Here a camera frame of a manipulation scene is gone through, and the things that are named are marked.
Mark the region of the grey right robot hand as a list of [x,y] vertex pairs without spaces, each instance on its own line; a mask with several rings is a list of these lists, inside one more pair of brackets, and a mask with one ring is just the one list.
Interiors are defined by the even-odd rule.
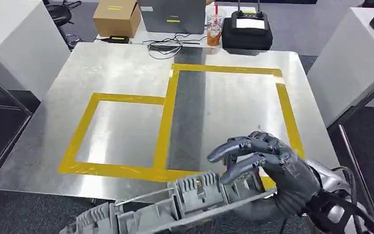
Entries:
[[275,182],[277,193],[236,208],[234,213],[243,219],[263,223],[298,215],[320,191],[319,181],[309,165],[291,147],[267,132],[254,131],[248,136],[231,137],[216,147],[207,159],[215,163],[226,157],[246,155],[249,157],[228,166],[221,176],[231,201],[256,195],[254,191],[237,195],[230,184],[259,167]]

